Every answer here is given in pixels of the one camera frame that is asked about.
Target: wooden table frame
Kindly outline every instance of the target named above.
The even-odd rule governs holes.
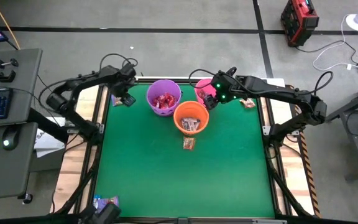
[[[140,77],[139,82],[152,83],[157,79],[162,78],[169,78],[177,83],[188,83],[188,79],[185,77]],[[196,83],[200,79],[202,78],[192,78],[191,81]],[[268,79],[267,81],[273,85],[283,86],[282,79]],[[76,110],[85,119],[105,124],[109,108],[106,105],[110,104],[110,97],[107,97],[109,95],[110,94],[107,88],[104,86],[95,86],[86,89],[81,92]],[[283,123],[294,116],[297,112],[297,108],[293,105],[289,105],[288,103],[265,98],[259,98],[257,101],[261,128],[263,125],[271,126],[274,122]],[[314,188],[305,137],[301,132],[297,138],[292,140],[295,140],[296,142],[291,142],[286,139],[284,143],[300,152],[302,157],[300,158],[297,154],[286,147],[281,147],[280,149],[277,149],[278,154],[273,160],[273,164],[276,170],[278,170],[280,177],[287,183],[287,187],[291,190],[292,194],[303,206],[303,208],[308,213],[320,217],[321,215],[318,209],[316,190]],[[70,145],[78,144],[81,141],[82,140],[80,140],[80,138],[75,139]],[[96,152],[100,155],[101,145],[102,144],[93,147],[81,145],[65,154],[54,196],[57,210],[69,199],[70,195],[78,186],[80,180],[84,178],[86,172],[94,162]],[[83,193],[76,201],[75,206],[71,209],[71,212],[78,213],[87,205],[92,204],[94,190],[96,187],[96,179],[97,171],[96,175],[89,183],[87,183]],[[293,208],[286,200],[286,197],[283,196],[281,189],[272,178],[270,178],[270,185],[275,213],[296,215],[295,211],[293,211]],[[207,220],[199,221],[210,222],[213,220],[214,219],[208,218]],[[123,221],[155,222],[158,221],[158,219],[127,218]]]

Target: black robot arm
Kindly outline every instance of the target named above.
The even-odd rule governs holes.
[[[319,125],[324,123],[327,105],[316,95],[309,91],[284,88],[269,85],[265,80],[253,77],[237,75],[233,67],[227,72],[219,71],[214,75],[211,85],[216,89],[216,96],[208,95],[204,98],[207,109],[215,108],[218,103],[228,103],[238,98],[269,98],[298,105],[302,113],[283,124],[274,124],[270,127],[267,141],[279,143],[281,146],[287,134],[296,130],[302,130],[307,124]]]
[[[76,111],[75,105],[78,101],[80,92],[86,88],[106,84],[110,93],[116,97],[121,97],[124,105],[130,106],[135,102],[128,89],[135,85],[136,71],[135,65],[126,63],[122,69],[114,68],[110,65],[103,67],[99,72],[92,72],[89,75],[79,76],[64,82],[56,87],[48,96],[46,102],[54,111],[71,121],[79,130],[79,135],[91,145],[101,142],[102,135],[99,128],[91,121],[83,119]],[[62,94],[70,91],[69,99]]]

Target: white cable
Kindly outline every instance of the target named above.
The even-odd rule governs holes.
[[[345,62],[336,63],[335,65],[330,66],[330,67],[328,67],[328,68],[319,68],[319,67],[317,67],[317,66],[315,65],[315,63],[316,63],[317,60],[320,58],[320,56],[322,56],[322,54],[324,54],[327,50],[333,49],[334,47],[339,47],[339,46],[345,44],[346,38],[345,38],[345,35],[343,34],[343,22],[345,21],[345,19],[346,19],[346,17],[347,17],[348,15],[344,16],[343,19],[342,19],[342,22],[341,22],[341,33],[342,33],[342,37],[343,37],[343,42],[340,43],[340,44],[337,44],[337,45],[328,47],[327,49],[323,50],[323,51],[316,57],[316,59],[313,61],[313,67],[314,67],[315,69],[317,69],[317,70],[319,70],[319,71],[326,71],[326,70],[330,70],[330,69],[332,69],[333,67],[338,66],[338,65],[351,65],[351,66],[353,66],[353,67],[358,68],[358,66],[356,66],[356,65],[352,65],[352,64],[350,64],[350,63],[345,63]]]

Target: white paper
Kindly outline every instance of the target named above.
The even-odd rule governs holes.
[[[57,117],[55,119],[53,119],[52,117],[47,117],[47,118],[54,123],[56,123],[55,122],[56,120],[59,126],[64,126],[66,122],[66,119],[61,117]],[[42,131],[41,129],[37,130],[34,149],[37,153],[38,158],[64,148],[65,148],[65,143],[55,139],[51,135],[47,134],[45,131]]]

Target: computer mouse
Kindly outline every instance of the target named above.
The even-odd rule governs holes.
[[[2,148],[11,151],[19,143],[20,126],[17,124],[9,125],[2,134]]]

